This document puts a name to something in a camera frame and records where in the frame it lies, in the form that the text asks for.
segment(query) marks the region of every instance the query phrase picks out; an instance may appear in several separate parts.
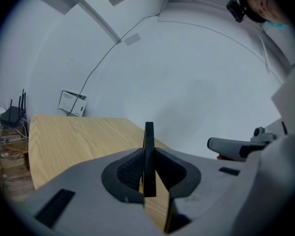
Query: wall outlet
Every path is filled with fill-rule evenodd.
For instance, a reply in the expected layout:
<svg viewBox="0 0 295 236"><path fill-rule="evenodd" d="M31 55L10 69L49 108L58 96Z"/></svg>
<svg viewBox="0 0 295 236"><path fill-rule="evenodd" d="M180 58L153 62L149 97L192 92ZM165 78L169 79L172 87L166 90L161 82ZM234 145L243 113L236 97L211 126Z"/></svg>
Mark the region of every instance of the wall outlet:
<svg viewBox="0 0 295 236"><path fill-rule="evenodd" d="M65 110L66 112L70 112L72 110L71 113L73 115L82 117L86 104L86 95L79 95L78 93L63 89L61 91L57 108Z"/></svg>

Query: gray patch on wall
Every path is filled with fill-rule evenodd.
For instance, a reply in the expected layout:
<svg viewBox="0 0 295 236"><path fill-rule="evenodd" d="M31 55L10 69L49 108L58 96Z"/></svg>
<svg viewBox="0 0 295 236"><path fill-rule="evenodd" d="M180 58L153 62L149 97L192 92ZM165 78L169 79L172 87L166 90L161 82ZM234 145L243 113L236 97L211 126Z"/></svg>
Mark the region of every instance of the gray patch on wall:
<svg viewBox="0 0 295 236"><path fill-rule="evenodd" d="M128 37L124 40L124 42L126 43L127 46L132 45L135 42L138 42L139 40L141 40L139 34L134 34L131 37Z"/></svg>

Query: wooden table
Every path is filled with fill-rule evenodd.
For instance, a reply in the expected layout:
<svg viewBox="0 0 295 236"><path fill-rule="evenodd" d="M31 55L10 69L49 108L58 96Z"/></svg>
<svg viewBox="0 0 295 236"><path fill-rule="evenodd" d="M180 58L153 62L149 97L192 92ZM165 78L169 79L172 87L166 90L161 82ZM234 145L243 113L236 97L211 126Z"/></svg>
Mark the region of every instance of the wooden table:
<svg viewBox="0 0 295 236"><path fill-rule="evenodd" d="M35 189L69 167L143 146L144 131L125 118L34 115L29 130L29 164ZM155 146L167 148L155 140ZM156 197L145 198L145 211L164 230L169 193L156 174Z"/></svg>

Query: yellow cable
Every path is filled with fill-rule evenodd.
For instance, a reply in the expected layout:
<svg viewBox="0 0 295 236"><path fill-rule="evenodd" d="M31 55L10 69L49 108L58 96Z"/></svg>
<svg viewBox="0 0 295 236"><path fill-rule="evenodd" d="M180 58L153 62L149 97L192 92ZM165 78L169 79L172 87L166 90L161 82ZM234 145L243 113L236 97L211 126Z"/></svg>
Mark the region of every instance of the yellow cable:
<svg viewBox="0 0 295 236"><path fill-rule="evenodd" d="M8 146L5 144L5 142L4 142L4 146L6 146L7 148L12 149L12 150L21 151L21 152L23 152L23 153L28 153L27 150L21 150L21 149L16 149L16 148L8 147Z"/></svg>

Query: black headband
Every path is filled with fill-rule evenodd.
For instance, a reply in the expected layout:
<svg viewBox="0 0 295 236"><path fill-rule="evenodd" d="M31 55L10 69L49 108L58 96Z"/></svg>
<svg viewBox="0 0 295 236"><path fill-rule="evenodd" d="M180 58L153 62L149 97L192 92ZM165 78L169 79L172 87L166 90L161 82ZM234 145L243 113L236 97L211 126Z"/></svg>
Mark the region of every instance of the black headband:
<svg viewBox="0 0 295 236"><path fill-rule="evenodd" d="M252 21L255 21L257 23L264 23L266 20L259 16L256 12L254 12L248 5L247 0L239 0L240 6L244 9L247 17L249 17Z"/></svg>

